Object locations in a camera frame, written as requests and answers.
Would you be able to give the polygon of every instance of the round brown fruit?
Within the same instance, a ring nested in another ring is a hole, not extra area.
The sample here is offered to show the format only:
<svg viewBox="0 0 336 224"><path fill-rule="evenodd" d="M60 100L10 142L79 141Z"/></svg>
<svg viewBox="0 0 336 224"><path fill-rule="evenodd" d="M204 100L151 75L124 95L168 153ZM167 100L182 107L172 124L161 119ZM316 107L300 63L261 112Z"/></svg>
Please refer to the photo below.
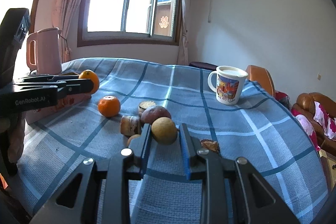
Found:
<svg viewBox="0 0 336 224"><path fill-rule="evenodd" d="M153 122L152 135L159 144L170 145L177 139L177 128L170 118L161 117Z"/></svg>
<svg viewBox="0 0 336 224"><path fill-rule="evenodd" d="M127 140L127 146L130 145L131 140L136 139L136 138L139 138L140 136L141 136L140 134L135 134L135 135L129 137L129 139Z"/></svg>
<svg viewBox="0 0 336 224"><path fill-rule="evenodd" d="M161 117L167 117L171 119L169 111L163 106L151 106L142 113L141 122L152 124L156 119Z"/></svg>

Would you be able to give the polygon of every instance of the mug rim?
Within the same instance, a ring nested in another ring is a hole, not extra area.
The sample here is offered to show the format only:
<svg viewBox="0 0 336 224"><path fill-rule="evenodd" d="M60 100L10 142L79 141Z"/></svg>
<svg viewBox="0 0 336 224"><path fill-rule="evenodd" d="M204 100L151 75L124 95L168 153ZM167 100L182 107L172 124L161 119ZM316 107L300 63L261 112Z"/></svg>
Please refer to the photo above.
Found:
<svg viewBox="0 0 336 224"><path fill-rule="evenodd" d="M232 67L232 66L218 66L216 68L216 71L221 75L224 74L224 73L222 72L222 69L220 69L220 68L226 68L226 69L229 69L229 70L234 70L234 71L237 71L239 73L239 75L232 75L232 77L244 78L244 77L247 77L249 75L246 71L244 71L240 68L236 68L236 67Z"/></svg>

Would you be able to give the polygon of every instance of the plaid tablecloth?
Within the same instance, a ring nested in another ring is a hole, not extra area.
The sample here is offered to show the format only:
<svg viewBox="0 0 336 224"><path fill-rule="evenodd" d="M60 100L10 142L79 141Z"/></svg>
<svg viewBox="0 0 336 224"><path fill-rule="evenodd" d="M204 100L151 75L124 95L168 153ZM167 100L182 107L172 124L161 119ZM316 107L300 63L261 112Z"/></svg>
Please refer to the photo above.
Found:
<svg viewBox="0 0 336 224"><path fill-rule="evenodd" d="M301 223L310 223L324 204L327 184L312 143L296 119L257 83L246 81L238 105L219 103L207 84L210 71L129 59L87 58L63 64L64 72L95 71L100 89L82 102L26 127L18 175L9 181L30 214L86 157L109 158L125 147L122 115L137 115L143 100L166 107L177 125L199 139L220 144L223 157L244 156L261 172ZM120 115L97 110L115 95ZM185 179L179 142L152 143L145 178L130 182L133 224L199 223L201 184Z"/></svg>

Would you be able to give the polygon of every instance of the mug handle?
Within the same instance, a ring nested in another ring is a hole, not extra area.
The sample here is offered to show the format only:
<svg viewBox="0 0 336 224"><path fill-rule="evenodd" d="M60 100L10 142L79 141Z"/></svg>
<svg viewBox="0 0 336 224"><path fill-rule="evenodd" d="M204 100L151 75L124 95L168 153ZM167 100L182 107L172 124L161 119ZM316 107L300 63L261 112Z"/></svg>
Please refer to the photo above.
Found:
<svg viewBox="0 0 336 224"><path fill-rule="evenodd" d="M209 88L213 91L213 92L217 92L216 88L213 86L213 84L211 83L211 77L214 75L214 74L217 74L217 71L213 71L209 74L208 76L208 85L209 85Z"/></svg>
<svg viewBox="0 0 336 224"><path fill-rule="evenodd" d="M28 38L27 38L26 58L27 58L27 66L30 70L37 69L37 65L36 65L36 38L37 38L37 33L36 32L29 35Z"/></svg>

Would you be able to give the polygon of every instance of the metal screw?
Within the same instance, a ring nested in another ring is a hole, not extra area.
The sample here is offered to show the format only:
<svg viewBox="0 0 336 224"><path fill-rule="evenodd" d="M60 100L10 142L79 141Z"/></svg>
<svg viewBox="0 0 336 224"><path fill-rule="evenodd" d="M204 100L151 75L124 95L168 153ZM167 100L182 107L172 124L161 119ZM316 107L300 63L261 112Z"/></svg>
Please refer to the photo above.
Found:
<svg viewBox="0 0 336 224"><path fill-rule="evenodd" d="M121 150L120 152L123 156L129 156L132 153L132 150L129 148L124 148L123 150Z"/></svg>
<svg viewBox="0 0 336 224"><path fill-rule="evenodd" d="M247 159L244 158L244 157L239 157L239 158L237 159L237 162L238 162L239 164L245 165L245 164L247 163Z"/></svg>
<svg viewBox="0 0 336 224"><path fill-rule="evenodd" d="M93 158L87 158L87 159L83 160L83 163L85 165L91 165L91 164L93 164L93 162L94 162Z"/></svg>
<svg viewBox="0 0 336 224"><path fill-rule="evenodd" d="M197 154L199 155L207 155L209 153L209 149L206 148L201 148L200 150L197 151Z"/></svg>

